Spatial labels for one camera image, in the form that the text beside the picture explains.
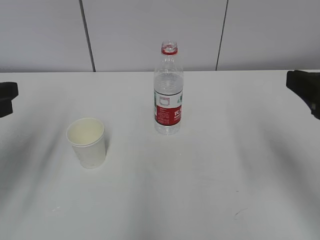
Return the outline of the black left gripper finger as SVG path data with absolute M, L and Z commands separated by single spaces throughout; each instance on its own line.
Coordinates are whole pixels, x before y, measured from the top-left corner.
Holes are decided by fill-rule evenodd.
M 0 118 L 13 113 L 12 101 L 19 95 L 18 84 L 16 82 L 0 83 Z

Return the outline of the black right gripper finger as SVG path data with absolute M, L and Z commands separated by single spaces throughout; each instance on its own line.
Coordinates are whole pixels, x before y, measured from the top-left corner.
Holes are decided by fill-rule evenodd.
M 286 74 L 286 87 L 305 102 L 315 118 L 320 118 L 319 72 L 290 70 Z

